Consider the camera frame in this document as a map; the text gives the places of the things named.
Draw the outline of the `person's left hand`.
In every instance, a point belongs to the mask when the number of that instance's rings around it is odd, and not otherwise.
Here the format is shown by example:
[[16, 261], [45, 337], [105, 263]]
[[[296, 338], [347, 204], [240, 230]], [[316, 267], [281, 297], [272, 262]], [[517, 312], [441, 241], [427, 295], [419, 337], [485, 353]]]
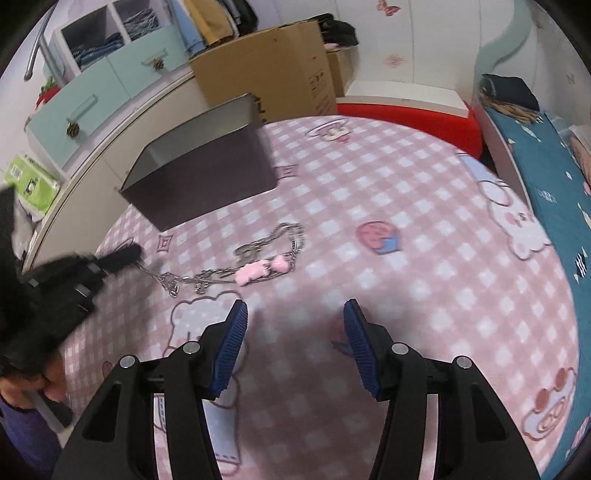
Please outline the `person's left hand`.
[[46, 363], [42, 374], [23, 376], [14, 373], [1, 378], [1, 397], [16, 409], [35, 409], [29, 398], [30, 392], [41, 391], [46, 398], [62, 402], [67, 393], [63, 357], [56, 352]]

